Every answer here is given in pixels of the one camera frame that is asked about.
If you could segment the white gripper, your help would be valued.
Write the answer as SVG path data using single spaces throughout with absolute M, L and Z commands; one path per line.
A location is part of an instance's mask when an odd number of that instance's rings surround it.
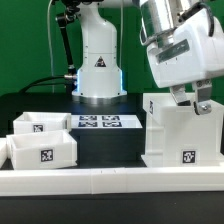
M 197 115 L 212 111 L 210 79 L 224 75 L 224 31 L 217 18 L 214 19 L 212 37 L 208 35 L 208 30 L 208 14 L 202 9 L 174 31 L 172 46 L 162 49 L 152 43 L 147 47 L 150 68 L 157 86 L 172 86 L 170 93 L 178 106 L 191 105 L 185 86 L 181 84 L 193 82 Z

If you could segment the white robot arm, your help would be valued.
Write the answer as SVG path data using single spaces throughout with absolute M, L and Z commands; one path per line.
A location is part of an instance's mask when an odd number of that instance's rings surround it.
M 83 64 L 76 97 L 112 99 L 125 92 L 116 63 L 116 28 L 101 18 L 101 7 L 136 6 L 140 41 L 156 85 L 168 87 L 179 106 L 198 115 L 211 112 L 211 79 L 224 75 L 224 31 L 205 0 L 63 0 L 68 21 L 79 20 Z

